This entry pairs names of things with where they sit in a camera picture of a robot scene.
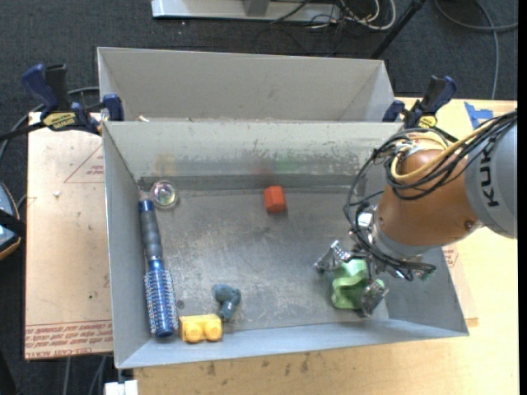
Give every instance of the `black cable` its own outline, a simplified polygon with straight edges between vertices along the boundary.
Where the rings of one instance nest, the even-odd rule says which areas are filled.
[[[476,0],[476,4],[481,8],[481,4]],[[457,21],[452,16],[450,16],[448,13],[445,12],[445,10],[441,7],[439,4],[439,0],[434,0],[434,3],[436,5],[437,10],[441,15],[443,15],[446,19],[448,19],[451,22],[454,22],[456,25],[463,26],[464,28],[469,28],[471,30],[476,30],[479,32],[507,32],[508,30],[514,30],[518,27],[518,22],[511,23],[509,25],[503,25],[503,26],[477,26],[477,25],[470,25],[463,23],[461,21]]]
[[[475,30],[477,32],[492,32],[492,36],[494,39],[494,48],[495,48],[495,54],[496,54],[496,61],[495,61],[495,67],[494,67],[494,78],[492,81],[492,93],[491,93],[491,100],[494,100],[496,96],[496,88],[497,88],[497,78],[498,78],[498,72],[500,67],[500,49],[497,39],[497,34],[499,32],[507,32],[509,30],[514,30],[518,27],[518,22],[512,23],[510,25],[503,25],[503,26],[495,26],[492,22],[492,19],[488,12],[485,10],[485,8],[481,5],[481,3],[478,0],[475,0],[476,5],[478,6],[479,10],[483,13],[485,18],[487,19],[487,22],[489,26],[476,26],[476,25],[470,25],[463,23],[461,21],[457,21],[452,16],[448,15],[443,8],[440,6],[438,0],[434,0],[434,3],[436,4],[436,8],[439,11],[441,15],[443,15],[446,19],[448,19],[451,22],[454,22],[456,25],[463,26],[464,28],[468,28],[470,30]]]
[[[26,224],[3,209],[0,209],[0,226],[11,230],[19,237],[26,235]]]
[[[447,159],[441,160],[438,165],[436,165],[428,174],[420,178],[419,180],[412,182],[411,184],[404,184],[400,183],[397,179],[395,179],[390,172],[389,166],[391,165],[391,162],[393,161],[393,156],[389,158],[388,161],[385,163],[385,168],[387,171],[387,179],[389,182],[390,187],[395,191],[397,196],[404,200],[417,200],[419,198],[423,198],[426,195],[434,192],[439,187],[444,186],[453,180],[455,180],[463,170],[466,170],[468,168],[468,165],[466,165],[462,171],[460,171],[456,176],[451,177],[450,175],[454,172],[457,165],[465,159],[466,156],[471,154],[473,151],[475,151],[478,147],[480,147],[485,141],[490,141],[492,139],[496,139],[499,136],[501,136],[504,132],[506,132],[509,128],[513,127],[514,124],[517,123],[517,110],[512,111],[507,114],[503,114],[500,117],[495,117],[489,119],[485,123],[492,122],[492,125],[486,129],[483,129],[478,135],[473,137],[473,139],[470,141],[469,144],[462,147],[461,151],[459,153],[454,155],[454,158],[448,162],[445,166],[440,168],[443,164],[447,162]],[[403,195],[400,193],[400,190],[405,189],[412,189],[419,191],[419,187],[423,186],[425,184],[429,184],[432,180],[438,179],[439,180],[434,183],[430,188],[423,189],[420,193],[414,194],[412,196]]]
[[[98,91],[99,91],[99,88],[97,86],[85,86],[85,87],[82,87],[82,88],[78,88],[78,89],[74,89],[72,91],[69,91],[68,94],[69,95],[80,94],[81,98],[84,100],[84,93],[85,92],[98,92]],[[30,113],[37,113],[37,112],[41,111],[42,109],[44,109],[44,104],[40,104],[40,105],[34,107],[33,109],[30,109],[29,112]],[[28,119],[28,115],[29,114],[24,114],[15,123],[15,125],[12,127],[10,132],[15,132]],[[5,153],[6,149],[7,149],[7,146],[9,145],[9,142],[10,142],[10,139],[6,139],[6,140],[3,141],[2,146],[0,146],[0,160],[2,160],[3,155],[4,155],[4,153]]]
[[[284,16],[280,16],[278,19],[275,19],[274,21],[271,21],[270,25],[276,24],[278,22],[285,21],[286,19],[290,18],[294,14],[298,13],[306,4],[312,2],[313,0],[304,0],[295,10],[287,13]]]

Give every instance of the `metal stand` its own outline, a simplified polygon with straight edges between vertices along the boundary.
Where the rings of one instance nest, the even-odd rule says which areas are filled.
[[[295,11],[303,2],[273,0],[152,0],[154,18],[209,18],[273,21]],[[288,21],[326,22],[337,16],[333,4],[307,3]]]

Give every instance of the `orange block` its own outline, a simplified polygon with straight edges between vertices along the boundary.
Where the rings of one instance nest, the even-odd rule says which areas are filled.
[[[263,191],[265,199],[265,209],[267,212],[275,214],[286,209],[286,197],[283,194],[282,186],[270,186]]]

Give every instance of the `yellow block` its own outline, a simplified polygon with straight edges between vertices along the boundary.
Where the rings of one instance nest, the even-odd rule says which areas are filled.
[[[179,317],[179,335],[183,341],[218,341],[222,338],[222,320],[216,314]]]

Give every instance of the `cable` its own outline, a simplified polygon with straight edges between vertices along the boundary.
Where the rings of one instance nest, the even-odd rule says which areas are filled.
[[[492,93],[491,93],[491,100],[494,100],[494,98],[496,96],[497,78],[498,78],[498,72],[499,72],[499,67],[500,67],[500,49],[499,49],[499,44],[498,44],[498,40],[497,40],[497,34],[498,34],[498,32],[507,32],[508,30],[516,29],[518,27],[518,22],[512,23],[510,25],[495,26],[494,23],[492,22],[491,17],[489,16],[488,12],[485,10],[485,8],[481,5],[481,3],[478,0],[475,0],[475,3],[478,6],[479,10],[486,17],[489,26],[470,25],[470,24],[463,23],[461,21],[457,21],[453,17],[449,16],[443,10],[443,8],[440,6],[438,0],[434,0],[434,3],[436,5],[437,10],[440,12],[440,14],[443,15],[449,21],[454,22],[456,25],[463,26],[464,28],[468,28],[470,30],[475,30],[477,32],[492,32],[492,35],[493,35],[493,38],[494,38],[494,48],[495,48],[495,51],[496,51],[494,78],[492,80]]]
[[[93,391],[96,388],[97,382],[100,381],[101,377],[100,375],[103,373],[103,369],[105,368],[107,355],[103,355],[102,360],[99,363],[99,366],[97,367],[97,371],[95,376],[93,377],[93,380],[91,381],[90,390],[88,391],[88,395],[93,395]]]
[[[69,375],[70,375],[71,368],[72,368],[72,357],[68,357],[68,359],[66,360],[66,372],[64,373],[63,395],[68,394]]]
[[[374,25],[371,24],[371,22],[373,22],[379,16],[379,13],[380,13],[380,4],[379,4],[378,0],[374,0],[375,1],[375,6],[376,6],[375,15],[373,15],[373,16],[366,16],[364,18],[360,18],[357,15],[355,15],[355,13],[344,2],[344,0],[338,0],[338,1],[342,5],[341,8],[344,10],[345,13],[347,13],[346,20],[356,22],[356,23],[358,23],[360,25],[365,26],[366,28],[368,28],[370,30],[378,30],[378,31],[388,30],[394,25],[394,23],[396,21],[396,18],[397,18],[397,10],[396,10],[396,7],[395,7],[394,0],[388,0],[389,1],[389,11],[391,12],[391,19],[390,19],[390,21],[387,24],[382,25],[382,26],[374,26]]]
[[[481,4],[478,2],[478,0],[475,0],[475,2],[479,5],[481,8]],[[503,25],[503,26],[477,26],[477,25],[470,25],[463,23],[461,21],[457,21],[452,16],[447,14],[445,10],[440,6],[439,0],[434,0],[434,3],[436,5],[437,10],[440,12],[441,15],[443,15],[446,19],[448,19],[451,22],[454,22],[456,25],[463,26],[464,28],[469,28],[471,30],[476,30],[479,32],[506,32],[508,30],[514,30],[518,27],[518,22],[511,23],[509,25]]]
[[[494,23],[492,22],[491,17],[488,15],[485,8],[476,0],[476,4],[479,7],[479,10],[483,12],[483,15],[487,18],[488,24],[492,28],[492,36],[494,37],[494,48],[496,51],[496,61],[494,63],[494,79],[492,80],[492,93],[491,93],[491,100],[494,100],[494,97],[496,95],[496,86],[497,86],[497,75],[500,68],[500,47],[497,41],[497,29],[494,27]]]
[[[84,92],[98,92],[98,91],[99,91],[99,88],[97,86],[86,86],[86,87],[83,87],[83,88],[78,88],[78,89],[74,89],[72,91],[69,91],[68,94],[69,95],[81,94],[81,97],[84,99]],[[34,107],[33,109],[30,109],[29,112],[30,113],[38,113],[43,108],[44,108],[44,105],[41,104],[41,105],[38,105],[38,106]],[[12,127],[10,132],[15,132],[28,119],[28,116],[29,116],[29,114],[23,115],[15,123],[15,125]],[[3,155],[4,155],[4,153],[5,153],[6,149],[7,149],[7,145],[9,145],[9,142],[10,142],[10,139],[7,139],[7,140],[5,140],[2,143],[2,146],[0,146],[0,161],[3,158]]]
[[[273,25],[275,23],[278,23],[278,22],[282,22],[282,21],[285,21],[286,19],[290,18],[291,16],[293,16],[294,14],[298,13],[307,3],[310,3],[312,2],[313,0],[305,0],[304,2],[302,2],[295,10],[287,13],[286,15],[284,16],[281,16],[279,17],[278,19],[275,19],[274,21],[272,21],[270,23],[270,25]]]
[[[456,142],[452,146],[457,146],[458,148],[461,148],[458,153],[455,154],[454,158],[452,160],[448,161],[448,158],[451,154],[453,154],[453,151],[448,148],[448,150],[443,151],[439,156],[434,158],[431,162],[427,163],[427,168],[433,169],[426,175],[424,175],[422,178],[420,178],[418,181],[415,181],[410,184],[406,184],[403,179],[408,179],[409,176],[415,177],[414,172],[410,174],[400,175],[396,174],[393,175],[393,165],[394,163],[398,162],[398,154],[395,153],[392,155],[392,157],[386,162],[386,171],[387,171],[387,177],[389,181],[389,185],[392,187],[394,192],[399,198],[405,199],[405,200],[416,200],[419,198],[422,198],[426,196],[427,194],[432,193],[440,186],[444,186],[453,180],[455,180],[457,177],[463,173],[468,167],[469,163],[455,176],[451,177],[451,175],[454,173],[455,168],[457,165],[462,161],[465,160],[466,157],[472,153],[473,151],[476,151],[478,148],[478,153],[481,153],[484,150],[484,147],[481,147],[481,145],[484,142],[492,142],[499,138],[504,132],[506,132],[509,128],[513,127],[517,123],[517,111],[512,111],[507,114],[503,114],[500,117],[492,118],[488,120],[487,122],[483,123],[482,126],[480,126],[478,129],[476,129],[474,132],[470,133],[466,138],[462,139],[461,141],[464,143],[463,145],[456,145]],[[438,179],[431,187],[421,189],[419,186],[422,186],[423,184],[429,184],[432,180]],[[417,194],[413,194],[412,196],[408,196],[405,194],[401,194],[399,190],[404,189],[413,189],[417,190]]]
[[[16,203],[16,209],[18,211],[20,211],[20,208],[22,206],[22,203],[24,203],[24,201],[27,199],[27,194],[25,194],[24,196],[22,196],[20,199],[18,199],[18,202]]]

